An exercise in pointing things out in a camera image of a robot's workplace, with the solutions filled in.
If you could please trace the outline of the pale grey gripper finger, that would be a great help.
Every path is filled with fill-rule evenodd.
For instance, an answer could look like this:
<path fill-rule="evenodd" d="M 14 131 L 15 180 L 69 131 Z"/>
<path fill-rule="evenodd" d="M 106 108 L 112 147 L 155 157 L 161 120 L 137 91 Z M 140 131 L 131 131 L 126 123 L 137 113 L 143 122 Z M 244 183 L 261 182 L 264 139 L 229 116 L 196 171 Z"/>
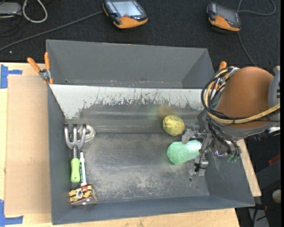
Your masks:
<path fill-rule="evenodd" d="M 191 176 L 205 176 L 207 167 L 209 166 L 209 161 L 205 156 L 198 155 L 195 160 L 192 168 L 189 170 Z"/>
<path fill-rule="evenodd" d="M 199 132 L 199 125 L 194 125 L 191 129 L 187 128 L 182 135 L 181 142 L 183 144 L 187 144 L 190 139 L 204 138 L 205 134 L 203 132 Z"/>

